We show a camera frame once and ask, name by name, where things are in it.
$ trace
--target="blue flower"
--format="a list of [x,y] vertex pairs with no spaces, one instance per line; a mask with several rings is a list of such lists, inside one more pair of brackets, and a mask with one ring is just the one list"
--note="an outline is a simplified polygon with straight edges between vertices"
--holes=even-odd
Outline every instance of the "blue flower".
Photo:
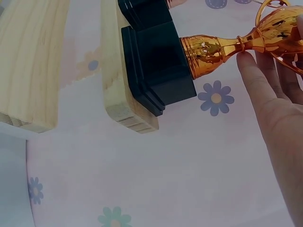
[[213,87],[206,83],[203,88],[206,92],[198,94],[198,98],[205,101],[201,105],[201,110],[207,111],[210,109],[211,116],[217,116],[219,114],[219,110],[224,114],[229,112],[227,104],[232,104],[235,101],[232,96],[228,96],[231,92],[231,88],[229,86],[221,88],[221,82],[216,80]]
[[103,208],[103,215],[98,217],[98,221],[103,224],[102,227],[131,227],[128,223],[131,221],[131,216],[121,215],[121,208],[115,207],[113,212],[108,207]]
[[39,183],[38,177],[33,179],[32,177],[30,178],[30,183],[28,184],[28,193],[29,197],[33,199],[34,204],[41,204],[41,200],[43,199],[43,193],[42,193],[42,184]]
[[[251,3],[252,0],[234,0],[240,4]],[[205,0],[208,7],[212,9],[223,9],[227,5],[227,0]]]

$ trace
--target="wooden block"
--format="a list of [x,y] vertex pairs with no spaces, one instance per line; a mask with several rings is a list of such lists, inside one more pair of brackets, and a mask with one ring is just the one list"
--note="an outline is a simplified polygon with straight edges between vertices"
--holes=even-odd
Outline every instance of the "wooden block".
[[59,69],[70,0],[11,0],[0,17],[0,122],[29,131],[58,121]]
[[158,119],[138,103],[128,86],[121,28],[129,26],[117,0],[101,1],[101,72],[108,115],[138,133],[159,129]]

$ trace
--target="trophy handle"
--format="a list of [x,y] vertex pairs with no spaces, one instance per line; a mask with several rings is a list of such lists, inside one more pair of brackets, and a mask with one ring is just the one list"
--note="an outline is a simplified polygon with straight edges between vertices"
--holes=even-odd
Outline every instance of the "trophy handle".
[[290,6],[290,3],[289,3],[288,0],[265,0],[265,1],[261,4],[261,6],[260,6],[260,8],[259,8],[259,10],[258,10],[258,12],[257,12],[257,16],[256,16],[256,27],[257,27],[258,24],[260,23],[261,15],[262,15],[262,13],[263,13],[263,11],[264,11],[264,8],[265,8],[266,6],[270,6],[270,3],[273,2],[273,1],[280,1],[280,2],[279,2],[279,5],[280,5],[279,7],[281,7],[281,6],[283,6],[283,5]]
[[298,74],[300,74],[300,75],[303,75],[303,70],[302,70],[302,69],[300,69],[300,68],[298,68],[298,67],[296,67],[296,66],[294,66],[294,65],[292,65],[292,64],[290,64],[290,63],[288,63],[288,62],[283,61],[278,55],[276,55],[276,54],[274,54],[274,53],[272,53],[272,52],[271,52],[270,54],[271,54],[271,56],[273,56],[278,62],[280,62],[282,65],[286,66],[287,68],[291,69],[292,71],[294,71],[294,72],[296,72],[296,73],[298,73]]

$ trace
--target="black trophy base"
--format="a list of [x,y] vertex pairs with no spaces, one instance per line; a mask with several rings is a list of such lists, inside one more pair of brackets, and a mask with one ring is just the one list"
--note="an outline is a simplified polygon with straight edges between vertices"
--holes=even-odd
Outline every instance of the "black trophy base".
[[173,22],[135,31],[122,28],[129,88],[155,116],[166,105],[196,96],[184,50]]

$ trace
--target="bedsheet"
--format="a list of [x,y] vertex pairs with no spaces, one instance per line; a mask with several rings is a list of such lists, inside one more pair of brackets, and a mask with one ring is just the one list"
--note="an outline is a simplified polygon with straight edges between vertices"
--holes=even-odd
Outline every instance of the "bedsheet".
[[[235,38],[259,7],[188,0],[171,14],[180,36]],[[36,227],[293,226],[234,57],[195,81],[197,97],[167,106],[159,131],[140,135],[104,110],[99,45],[100,0],[71,0],[59,124],[27,144]],[[203,98],[212,91],[220,108]]]

